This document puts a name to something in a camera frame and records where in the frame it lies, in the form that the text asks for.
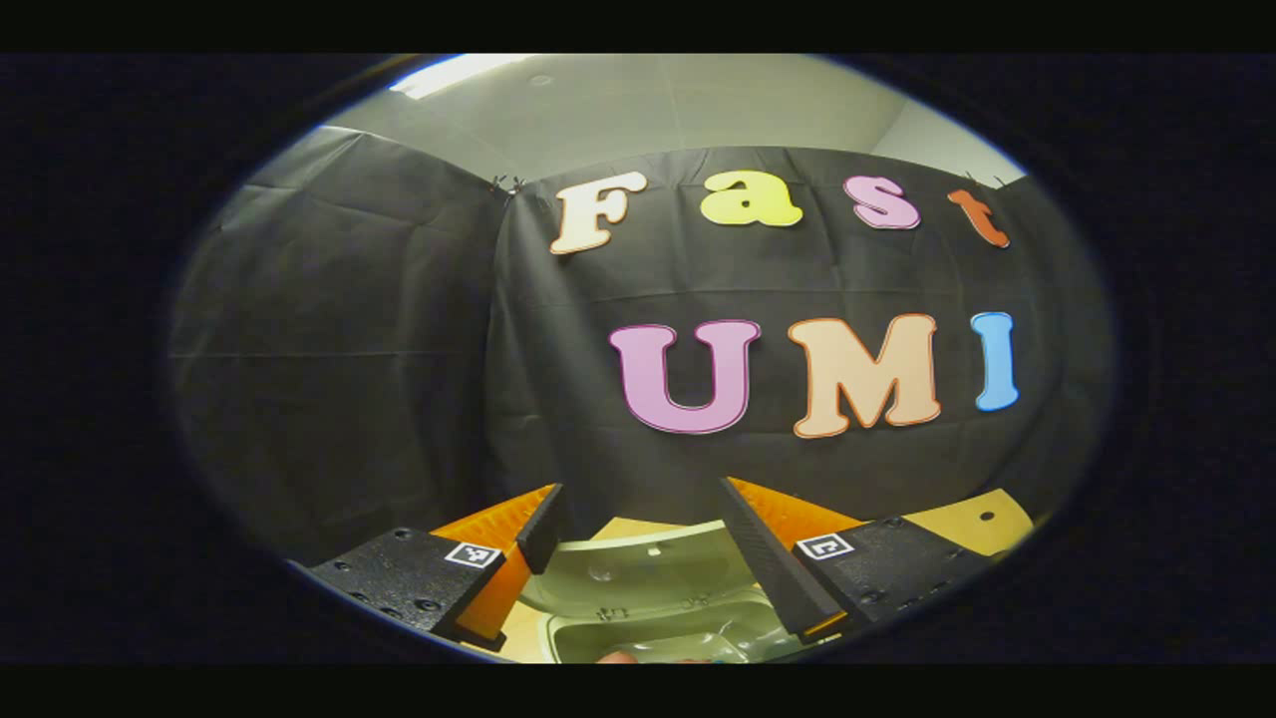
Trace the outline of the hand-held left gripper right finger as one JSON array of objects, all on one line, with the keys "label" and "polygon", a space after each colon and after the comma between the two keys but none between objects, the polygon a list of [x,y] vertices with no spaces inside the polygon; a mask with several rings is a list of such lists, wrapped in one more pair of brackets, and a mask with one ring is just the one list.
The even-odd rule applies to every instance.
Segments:
[{"label": "hand-held left gripper right finger", "polygon": [[730,536],[783,627],[801,641],[893,621],[993,562],[909,518],[863,523],[743,480],[720,485]]}]

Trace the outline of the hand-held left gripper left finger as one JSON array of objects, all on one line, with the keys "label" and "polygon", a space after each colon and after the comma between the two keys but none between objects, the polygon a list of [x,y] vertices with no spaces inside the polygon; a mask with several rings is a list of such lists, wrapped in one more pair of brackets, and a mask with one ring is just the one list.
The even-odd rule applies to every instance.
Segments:
[{"label": "hand-held left gripper left finger", "polygon": [[396,528],[306,573],[415,630],[498,650],[524,584],[559,545],[560,497],[547,485],[433,531]]}]

